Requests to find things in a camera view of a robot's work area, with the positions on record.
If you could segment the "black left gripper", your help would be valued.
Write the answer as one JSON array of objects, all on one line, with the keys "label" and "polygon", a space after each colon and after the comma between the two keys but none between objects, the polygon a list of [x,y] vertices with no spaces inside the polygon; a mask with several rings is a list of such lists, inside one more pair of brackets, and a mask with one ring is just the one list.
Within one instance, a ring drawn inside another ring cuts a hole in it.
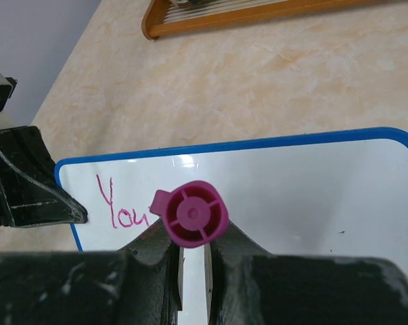
[{"label": "black left gripper", "polygon": [[0,130],[0,227],[86,223],[88,212],[55,182],[35,126]]}]

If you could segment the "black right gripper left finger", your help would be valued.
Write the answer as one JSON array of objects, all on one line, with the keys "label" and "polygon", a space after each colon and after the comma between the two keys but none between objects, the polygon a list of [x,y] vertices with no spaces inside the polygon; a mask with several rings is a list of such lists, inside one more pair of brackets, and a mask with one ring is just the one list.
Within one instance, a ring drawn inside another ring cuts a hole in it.
[{"label": "black right gripper left finger", "polygon": [[117,251],[0,253],[0,324],[176,324],[182,256],[161,221]]}]

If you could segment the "blue framed whiteboard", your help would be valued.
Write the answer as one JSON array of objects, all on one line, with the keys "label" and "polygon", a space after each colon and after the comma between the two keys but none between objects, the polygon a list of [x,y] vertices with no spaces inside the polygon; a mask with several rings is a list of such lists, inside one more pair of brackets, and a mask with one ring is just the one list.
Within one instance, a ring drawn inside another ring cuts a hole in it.
[{"label": "blue framed whiteboard", "polygon": [[[87,209],[87,222],[72,226],[80,251],[126,246],[162,222],[150,213],[157,190],[205,181],[229,225],[273,255],[385,259],[408,279],[408,133],[400,129],[67,158],[55,177]],[[176,324],[210,324],[206,245],[179,246]]]}]

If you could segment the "magenta capped whiteboard marker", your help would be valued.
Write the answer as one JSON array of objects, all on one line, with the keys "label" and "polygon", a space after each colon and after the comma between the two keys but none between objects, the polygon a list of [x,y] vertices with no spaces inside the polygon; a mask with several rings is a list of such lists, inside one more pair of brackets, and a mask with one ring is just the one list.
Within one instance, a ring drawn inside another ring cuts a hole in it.
[{"label": "magenta capped whiteboard marker", "polygon": [[171,240],[183,248],[203,246],[222,236],[229,213],[214,186],[191,181],[171,192],[157,190],[150,213],[159,216]]}]

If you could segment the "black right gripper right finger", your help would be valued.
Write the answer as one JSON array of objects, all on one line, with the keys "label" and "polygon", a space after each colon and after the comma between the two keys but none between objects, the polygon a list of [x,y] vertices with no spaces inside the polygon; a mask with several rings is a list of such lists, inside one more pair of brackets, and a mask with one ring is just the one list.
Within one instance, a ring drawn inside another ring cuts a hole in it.
[{"label": "black right gripper right finger", "polygon": [[234,224],[205,258],[210,324],[408,324],[408,279],[385,259],[273,255]]}]

